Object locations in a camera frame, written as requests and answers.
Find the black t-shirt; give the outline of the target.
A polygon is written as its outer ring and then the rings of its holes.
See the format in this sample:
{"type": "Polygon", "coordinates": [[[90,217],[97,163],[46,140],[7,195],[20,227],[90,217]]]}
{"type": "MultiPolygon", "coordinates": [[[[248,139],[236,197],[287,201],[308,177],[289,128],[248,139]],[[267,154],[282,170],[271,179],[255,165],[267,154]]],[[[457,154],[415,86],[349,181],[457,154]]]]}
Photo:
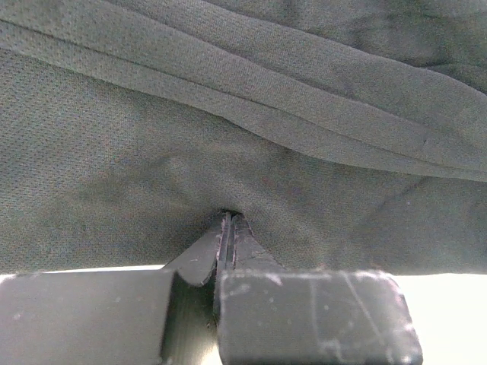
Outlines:
{"type": "Polygon", "coordinates": [[[486,271],[484,1],[3,1],[1,270],[486,271]]]}

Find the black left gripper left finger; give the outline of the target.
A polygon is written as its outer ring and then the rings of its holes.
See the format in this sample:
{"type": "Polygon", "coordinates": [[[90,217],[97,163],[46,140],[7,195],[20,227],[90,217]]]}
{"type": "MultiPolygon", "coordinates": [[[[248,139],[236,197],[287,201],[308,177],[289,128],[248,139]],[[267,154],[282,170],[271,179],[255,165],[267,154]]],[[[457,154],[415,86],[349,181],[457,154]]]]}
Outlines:
{"type": "Polygon", "coordinates": [[[218,364],[215,275],[231,215],[163,267],[5,275],[3,364],[218,364]]]}

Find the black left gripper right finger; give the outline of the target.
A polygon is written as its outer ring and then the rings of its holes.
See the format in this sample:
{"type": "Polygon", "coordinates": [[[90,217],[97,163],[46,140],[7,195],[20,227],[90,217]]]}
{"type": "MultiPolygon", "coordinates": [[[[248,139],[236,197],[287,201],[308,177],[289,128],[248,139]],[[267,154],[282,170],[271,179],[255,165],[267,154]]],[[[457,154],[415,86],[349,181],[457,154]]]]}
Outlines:
{"type": "Polygon", "coordinates": [[[226,214],[215,284],[224,364],[420,364],[403,292],[382,271],[292,271],[226,214]]]}

